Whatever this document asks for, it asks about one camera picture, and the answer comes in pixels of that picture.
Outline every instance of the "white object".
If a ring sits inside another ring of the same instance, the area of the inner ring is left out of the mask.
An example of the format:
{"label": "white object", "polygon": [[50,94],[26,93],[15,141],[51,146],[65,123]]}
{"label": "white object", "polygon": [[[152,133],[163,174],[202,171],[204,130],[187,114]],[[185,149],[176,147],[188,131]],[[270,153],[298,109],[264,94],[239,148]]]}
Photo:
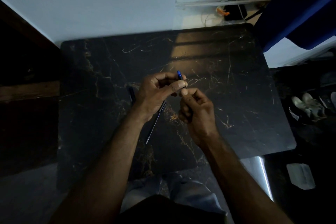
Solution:
{"label": "white object", "polygon": [[307,164],[291,163],[286,167],[292,184],[303,190],[316,187],[312,172]]}

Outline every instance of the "right hand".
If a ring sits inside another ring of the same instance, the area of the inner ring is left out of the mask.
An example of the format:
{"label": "right hand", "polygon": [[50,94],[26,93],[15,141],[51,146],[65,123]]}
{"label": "right hand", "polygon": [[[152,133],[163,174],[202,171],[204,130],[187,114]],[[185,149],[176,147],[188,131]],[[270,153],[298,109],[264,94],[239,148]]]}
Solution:
{"label": "right hand", "polygon": [[195,144],[202,146],[220,137],[215,123],[213,103],[199,89],[182,89],[181,110],[178,117],[188,124]]}

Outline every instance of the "black marble table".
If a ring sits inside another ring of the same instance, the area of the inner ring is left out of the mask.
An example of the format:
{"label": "black marble table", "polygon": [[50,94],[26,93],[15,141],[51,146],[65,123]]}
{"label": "black marble table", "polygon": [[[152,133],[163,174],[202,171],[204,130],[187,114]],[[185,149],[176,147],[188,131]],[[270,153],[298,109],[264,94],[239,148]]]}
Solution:
{"label": "black marble table", "polygon": [[[130,108],[147,74],[187,76],[207,94],[220,133],[239,158],[296,146],[251,24],[165,31],[64,42],[61,46],[58,187],[68,189],[99,155]],[[141,132],[129,179],[207,163],[177,118],[169,97],[149,144]]]}

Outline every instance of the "leg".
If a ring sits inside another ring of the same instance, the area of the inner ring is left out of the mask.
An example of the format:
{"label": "leg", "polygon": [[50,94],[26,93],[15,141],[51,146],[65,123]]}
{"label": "leg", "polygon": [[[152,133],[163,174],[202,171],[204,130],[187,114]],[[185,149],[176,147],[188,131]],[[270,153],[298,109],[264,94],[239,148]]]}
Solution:
{"label": "leg", "polygon": [[181,205],[192,206],[207,212],[225,214],[218,203],[217,197],[204,184],[187,178],[178,173],[164,176],[168,184],[170,199]]}
{"label": "leg", "polygon": [[161,176],[152,176],[128,182],[120,213],[126,211],[147,197],[159,192]]}

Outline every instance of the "blue pen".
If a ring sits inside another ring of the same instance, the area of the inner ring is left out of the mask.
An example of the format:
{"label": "blue pen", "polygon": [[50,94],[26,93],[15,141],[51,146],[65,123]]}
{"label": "blue pen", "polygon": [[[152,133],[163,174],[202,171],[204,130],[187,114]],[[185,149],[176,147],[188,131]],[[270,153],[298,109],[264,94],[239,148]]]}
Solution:
{"label": "blue pen", "polygon": [[179,79],[179,80],[183,80],[182,74],[181,74],[181,72],[180,72],[179,70],[177,71],[177,75],[178,75],[178,79]]}

